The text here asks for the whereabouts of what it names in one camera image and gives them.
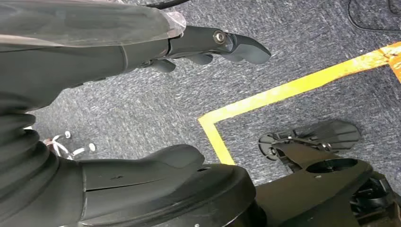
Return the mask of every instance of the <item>black cable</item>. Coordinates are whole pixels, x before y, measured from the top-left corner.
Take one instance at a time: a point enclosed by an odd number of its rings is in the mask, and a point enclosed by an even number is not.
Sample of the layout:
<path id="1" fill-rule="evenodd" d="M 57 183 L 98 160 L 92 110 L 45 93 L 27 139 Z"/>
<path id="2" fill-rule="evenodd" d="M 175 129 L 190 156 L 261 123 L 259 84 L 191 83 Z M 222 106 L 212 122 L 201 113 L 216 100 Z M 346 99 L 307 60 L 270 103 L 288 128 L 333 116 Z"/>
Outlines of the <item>black cable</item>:
<path id="1" fill-rule="evenodd" d="M 393 16 L 401 17 L 401 14 L 394 12 L 393 9 L 391 8 L 391 5 L 392 5 L 392 4 L 391 4 L 391 0 L 387 0 L 387 5 L 388 5 L 388 7 L 389 7 L 390 13 L 391 13 Z"/>
<path id="2" fill-rule="evenodd" d="M 188 2 L 188 1 L 190 1 L 190 0 L 165 0 L 165 1 L 158 2 L 158 3 L 147 4 L 144 6 L 151 7 L 151 8 L 157 8 L 157 9 L 167 9 L 167 8 L 171 8 L 173 6 L 178 6 L 178 5 Z"/>
<path id="3" fill-rule="evenodd" d="M 349 0 L 349 2 L 348 2 L 348 21 L 349 21 L 349 22 L 351 23 L 351 25 L 354 26 L 355 28 L 360 29 L 360 30 L 364 30 L 364 31 L 369 31 L 369 32 L 396 32 L 396 33 L 401 32 L 401 30 L 399 30 L 399 29 L 380 29 L 380 28 L 369 28 L 369 27 L 362 27 L 362 26 L 359 26 L 359 25 L 354 21 L 354 19 L 352 19 L 352 16 L 351 16 L 351 3 L 352 3 L 352 0 Z M 393 14 L 393 15 L 395 15 L 395 16 L 398 16 L 398 17 L 401 17 L 400 14 L 395 13 L 395 12 L 391 9 L 391 0 L 387 0 L 387 4 L 388 4 L 388 10 L 391 12 L 391 14 Z"/>

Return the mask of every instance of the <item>yellow floor marking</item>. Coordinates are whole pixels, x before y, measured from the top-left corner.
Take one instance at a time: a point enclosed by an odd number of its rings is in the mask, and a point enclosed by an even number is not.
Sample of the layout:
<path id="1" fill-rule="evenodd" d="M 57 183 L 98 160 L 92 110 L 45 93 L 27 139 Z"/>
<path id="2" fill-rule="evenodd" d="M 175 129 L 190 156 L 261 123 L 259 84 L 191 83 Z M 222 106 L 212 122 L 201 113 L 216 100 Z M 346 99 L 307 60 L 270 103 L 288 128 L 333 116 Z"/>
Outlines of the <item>yellow floor marking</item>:
<path id="1" fill-rule="evenodd" d="M 220 109 L 211 111 L 200 117 L 198 121 L 202 125 L 220 162 L 235 165 L 230 152 L 215 126 L 215 123 L 299 95 L 303 92 L 316 89 L 336 79 L 384 66 L 389 63 L 390 59 L 399 54 L 401 54 L 401 42 L 380 48 L 379 50 L 361 55 L 354 59 L 331 66 L 327 69 L 312 73 L 249 98 L 229 104 Z"/>

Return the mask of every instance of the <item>plastic wrap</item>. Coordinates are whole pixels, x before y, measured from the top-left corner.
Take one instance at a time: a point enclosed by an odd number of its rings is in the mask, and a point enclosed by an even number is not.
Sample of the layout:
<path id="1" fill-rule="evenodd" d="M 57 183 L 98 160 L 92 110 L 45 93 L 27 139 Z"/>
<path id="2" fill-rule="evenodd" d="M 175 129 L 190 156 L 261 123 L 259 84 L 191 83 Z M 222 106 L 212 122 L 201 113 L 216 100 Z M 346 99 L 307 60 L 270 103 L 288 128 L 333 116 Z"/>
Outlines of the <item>plastic wrap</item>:
<path id="1" fill-rule="evenodd" d="M 178 12 L 95 0 L 2 0 L 0 43 L 44 46 L 127 45 L 179 36 Z"/>

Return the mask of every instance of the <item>orange tape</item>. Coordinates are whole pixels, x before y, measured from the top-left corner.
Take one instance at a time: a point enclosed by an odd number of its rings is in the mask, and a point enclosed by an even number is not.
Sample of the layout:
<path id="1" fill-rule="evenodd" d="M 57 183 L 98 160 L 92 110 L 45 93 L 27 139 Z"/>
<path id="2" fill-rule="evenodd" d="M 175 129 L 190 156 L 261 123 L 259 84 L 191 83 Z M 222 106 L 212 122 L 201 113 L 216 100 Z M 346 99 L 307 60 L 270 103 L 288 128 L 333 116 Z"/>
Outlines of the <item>orange tape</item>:
<path id="1" fill-rule="evenodd" d="M 390 58 L 389 65 L 394 71 L 395 76 L 401 83 L 401 55 L 393 56 Z"/>

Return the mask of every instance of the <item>screw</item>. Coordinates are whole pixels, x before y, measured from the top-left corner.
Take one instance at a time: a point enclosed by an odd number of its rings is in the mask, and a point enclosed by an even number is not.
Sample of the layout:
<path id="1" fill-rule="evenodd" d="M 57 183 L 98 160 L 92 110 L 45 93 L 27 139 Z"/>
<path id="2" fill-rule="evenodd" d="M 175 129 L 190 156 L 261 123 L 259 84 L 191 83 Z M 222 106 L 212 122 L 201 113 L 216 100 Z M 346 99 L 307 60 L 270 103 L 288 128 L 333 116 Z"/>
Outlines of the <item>screw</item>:
<path id="1" fill-rule="evenodd" d="M 222 31 L 216 31 L 213 34 L 213 38 L 217 44 L 223 44 L 226 42 L 226 33 L 222 32 Z"/>
<path id="2" fill-rule="evenodd" d="M 71 132 L 70 131 L 65 131 L 64 136 L 67 139 L 71 138 Z"/>

